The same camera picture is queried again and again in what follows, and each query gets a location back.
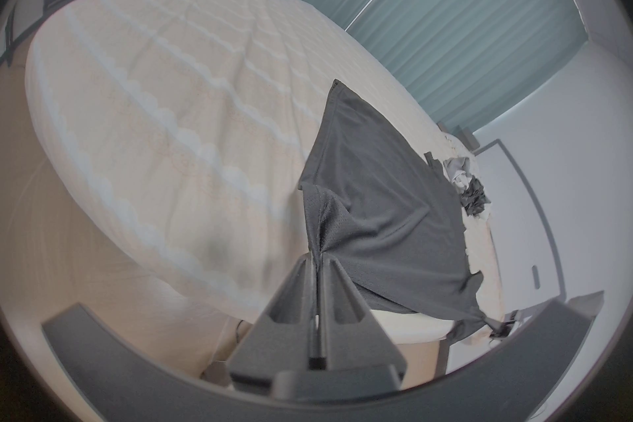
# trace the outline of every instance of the floor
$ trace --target floor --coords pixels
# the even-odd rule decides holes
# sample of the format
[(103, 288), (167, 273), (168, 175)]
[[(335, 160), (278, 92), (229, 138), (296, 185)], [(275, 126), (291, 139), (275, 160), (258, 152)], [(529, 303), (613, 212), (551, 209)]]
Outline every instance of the floor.
[[(33, 130), (24, 92), (30, 39), (0, 67), (0, 309), (30, 370), (84, 421), (98, 415), (59, 367), (41, 323), (75, 302), (156, 361), (199, 377), (235, 347), (238, 321), (181, 296), (119, 250), (64, 188)], [(400, 346), (403, 388), (434, 376), (438, 343)]]

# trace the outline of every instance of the crumpled clothes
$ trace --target crumpled clothes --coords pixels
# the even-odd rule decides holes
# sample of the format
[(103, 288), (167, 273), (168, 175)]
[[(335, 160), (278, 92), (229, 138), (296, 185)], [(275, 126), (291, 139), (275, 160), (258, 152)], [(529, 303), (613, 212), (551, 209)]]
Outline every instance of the crumpled clothes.
[(484, 186), (474, 176), (472, 176), (470, 186), (463, 192), (460, 200), (466, 210), (466, 214), (469, 216), (477, 216), (483, 212), (486, 204), (490, 204), (490, 199), (484, 193)]
[(470, 173), (470, 158), (449, 158), (444, 161), (444, 167), (448, 174), (448, 180), (461, 195), (470, 185), (472, 174)]

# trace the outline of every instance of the bed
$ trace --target bed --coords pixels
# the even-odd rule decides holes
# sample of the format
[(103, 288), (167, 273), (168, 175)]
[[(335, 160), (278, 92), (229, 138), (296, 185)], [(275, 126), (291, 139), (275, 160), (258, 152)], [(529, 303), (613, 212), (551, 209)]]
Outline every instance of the bed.
[[(75, 0), (37, 32), (25, 76), (37, 136), (91, 220), (180, 293), (250, 322), (307, 251), (297, 181), (334, 79), (418, 155), (470, 156), (479, 176), (376, 59), (299, 0)], [(465, 240), (479, 306), (502, 321), (487, 216), (463, 213)], [(374, 314), (397, 344), (453, 326)]]

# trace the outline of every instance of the mattress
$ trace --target mattress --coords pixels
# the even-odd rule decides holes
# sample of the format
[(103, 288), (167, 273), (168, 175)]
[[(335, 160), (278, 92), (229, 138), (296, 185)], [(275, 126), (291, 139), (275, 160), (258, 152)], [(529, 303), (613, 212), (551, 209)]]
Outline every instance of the mattress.
[[(25, 85), (37, 136), (91, 220), (180, 293), (252, 322), (307, 251), (297, 182), (334, 79), (419, 155), (465, 154), (299, 0), (75, 0), (34, 37)], [(478, 303), (501, 320), (486, 220), (463, 220), (471, 270), (484, 273)], [(374, 313), (396, 343), (452, 326)]]

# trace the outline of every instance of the beige floor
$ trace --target beige floor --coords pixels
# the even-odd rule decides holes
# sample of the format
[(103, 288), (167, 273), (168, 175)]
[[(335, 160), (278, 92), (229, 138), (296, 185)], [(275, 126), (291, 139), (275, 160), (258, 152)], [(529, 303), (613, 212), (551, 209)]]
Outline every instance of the beige floor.
[[(237, 320), (182, 297), (119, 250), (75, 204), (31, 125), (30, 40), (0, 67), (0, 308), (18, 351), (79, 418), (99, 421), (46, 344), (41, 323), (75, 302), (155, 360), (198, 377), (233, 350)], [(438, 343), (401, 346), (403, 387), (432, 379)]]

